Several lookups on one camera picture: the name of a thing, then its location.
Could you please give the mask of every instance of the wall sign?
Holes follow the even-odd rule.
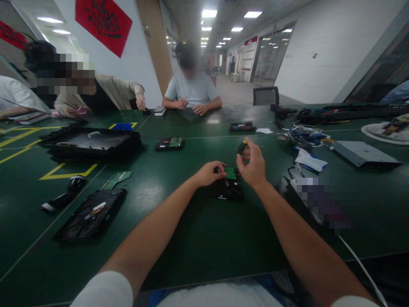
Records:
[[[250,38],[249,40],[245,41],[244,45],[247,46],[247,45],[249,45],[251,43],[257,42],[257,37],[258,36],[254,36],[253,38]]]
[[[132,20],[113,0],[76,0],[75,20],[118,57],[122,56]]]
[[[26,47],[27,42],[24,35],[2,21],[0,21],[0,38],[21,50],[24,50]]]

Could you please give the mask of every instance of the doorway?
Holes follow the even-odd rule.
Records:
[[[253,82],[262,87],[274,86],[287,51],[294,24],[260,38],[259,57]]]

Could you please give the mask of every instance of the green circuit board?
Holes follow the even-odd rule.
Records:
[[[182,143],[183,138],[172,138],[169,147],[178,147]]]
[[[234,172],[234,168],[224,168],[225,173],[227,173],[226,179],[236,179],[236,173]]]

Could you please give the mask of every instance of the person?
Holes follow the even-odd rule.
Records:
[[[268,183],[260,148],[246,138],[249,150],[237,155],[243,179],[260,197],[284,253],[319,307],[374,307],[372,297],[334,250]],[[132,306],[138,292],[166,245],[196,189],[227,176],[222,162],[206,163],[148,214],[120,244],[72,307]],[[170,306],[280,306],[261,285],[224,281],[169,294],[158,307]]]
[[[129,82],[112,75],[83,70],[82,63],[66,62],[54,46],[45,41],[27,44],[25,66],[37,76],[39,89],[66,90],[58,92],[54,108],[63,116],[77,117],[92,111],[146,110],[145,89],[137,82]]]
[[[0,75],[0,119],[31,110],[51,113],[47,105],[28,86],[16,79]]]
[[[193,44],[180,42],[176,45],[175,53],[181,74],[170,80],[162,106],[184,110],[190,104],[194,113],[200,116],[221,107],[222,99],[212,80],[204,72],[199,72]]]
[[[381,104],[404,104],[409,101],[409,80],[391,90],[380,101]]]

